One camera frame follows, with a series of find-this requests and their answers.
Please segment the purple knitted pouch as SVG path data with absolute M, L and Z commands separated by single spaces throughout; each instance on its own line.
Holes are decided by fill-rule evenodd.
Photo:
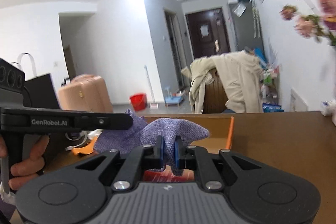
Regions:
M 103 130 L 94 144 L 94 151 L 102 153 L 117 149 L 121 154 L 130 153 L 143 144 L 155 145 L 158 136 L 165 141 L 164 165 L 169 165 L 175 176 L 181 176 L 182 170 L 175 166 L 174 142 L 180 136 L 184 145 L 209 137 L 209 130 L 184 119 L 159 118 L 147 123 L 144 117 L 137 116 L 130 109 L 126 114 L 133 119 L 133 125 L 127 130 Z

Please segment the red orange cardboard box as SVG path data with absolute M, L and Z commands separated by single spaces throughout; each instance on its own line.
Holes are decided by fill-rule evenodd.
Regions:
M 207 117 L 202 114 L 178 118 L 141 118 L 136 129 L 139 144 L 154 144 L 158 135 L 165 139 L 164 170 L 147 170 L 143 180 L 148 182 L 185 182 L 194 180 L 191 170 L 172 170 L 175 164 L 174 141 L 180 136 L 184 145 L 205 147 L 210 153 L 221 148 L 231 148 L 234 117 Z

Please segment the black paper shopping bag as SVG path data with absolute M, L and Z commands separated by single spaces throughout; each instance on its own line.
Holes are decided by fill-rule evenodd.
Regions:
M 25 89 L 23 92 L 24 106 L 44 109 L 60 109 L 51 74 L 37 75 L 35 60 L 31 54 L 27 52 L 21 53 L 18 56 L 17 61 L 12 64 L 17 65 L 17 67 L 23 71 L 21 61 L 25 55 L 30 58 L 33 78 L 25 80 Z

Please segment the red plastic bucket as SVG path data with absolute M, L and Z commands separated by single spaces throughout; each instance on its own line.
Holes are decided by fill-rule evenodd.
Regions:
M 142 111 L 147 107 L 147 96 L 145 93 L 137 93 L 129 97 L 134 111 Z

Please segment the orange cloth band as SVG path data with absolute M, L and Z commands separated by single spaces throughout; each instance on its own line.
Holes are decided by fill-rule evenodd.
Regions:
M 96 140 L 97 140 L 97 137 L 90 140 L 90 142 L 83 147 L 73 148 L 72 153 L 75 156 L 85 156 L 85 155 L 90 155 L 94 153 L 94 145 L 96 143 Z

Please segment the small blue stool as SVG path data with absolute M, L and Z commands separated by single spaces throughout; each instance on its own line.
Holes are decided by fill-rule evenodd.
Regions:
M 165 106 L 180 106 L 181 103 L 185 100 L 184 96 L 174 96 L 173 93 L 170 92 L 170 87 L 165 88 L 167 92 L 167 96 L 165 96 Z

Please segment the wooden chair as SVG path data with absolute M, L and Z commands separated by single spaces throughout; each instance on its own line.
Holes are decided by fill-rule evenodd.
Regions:
M 203 104 L 204 114 L 223 114 L 235 113 L 233 110 L 226 107 L 228 101 L 226 92 L 219 78 L 217 70 L 210 70 L 213 77 L 213 82 L 205 86 L 205 98 Z

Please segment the pink hard-shell suitcase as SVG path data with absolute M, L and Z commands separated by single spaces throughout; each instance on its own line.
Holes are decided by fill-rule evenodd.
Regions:
M 63 110 L 113 112 L 105 80 L 100 76 L 75 77 L 58 90 L 58 99 Z

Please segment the beige coat on chair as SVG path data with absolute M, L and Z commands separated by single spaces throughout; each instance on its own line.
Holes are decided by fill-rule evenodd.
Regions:
M 189 101 L 194 114 L 202 114 L 205 88 L 213 83 L 211 69 L 216 69 L 228 98 L 226 108 L 236 113 L 261 113 L 260 59 L 246 51 L 224 53 L 195 59 L 181 73 L 190 81 Z

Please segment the dark brown entrance door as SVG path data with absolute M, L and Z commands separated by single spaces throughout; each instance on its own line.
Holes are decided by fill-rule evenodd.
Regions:
M 186 15 L 195 59 L 231 51 L 222 8 Z

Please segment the grey refrigerator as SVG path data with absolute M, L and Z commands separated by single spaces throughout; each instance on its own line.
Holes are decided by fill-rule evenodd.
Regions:
M 228 10 L 231 13 L 237 50 L 259 49 L 264 53 L 260 17 L 255 1 L 229 0 Z

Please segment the small white jar by vase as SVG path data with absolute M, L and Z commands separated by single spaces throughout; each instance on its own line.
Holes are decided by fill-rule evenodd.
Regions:
M 335 107 L 336 107 L 335 100 L 323 101 L 321 103 L 321 114 L 325 117 L 331 116 L 335 112 Z

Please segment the white board leaning on wall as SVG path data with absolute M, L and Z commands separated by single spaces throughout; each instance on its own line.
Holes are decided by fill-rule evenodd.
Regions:
M 291 88 L 290 90 L 290 112 L 304 112 L 308 111 L 308 105 L 306 102 L 299 96 L 299 94 Z

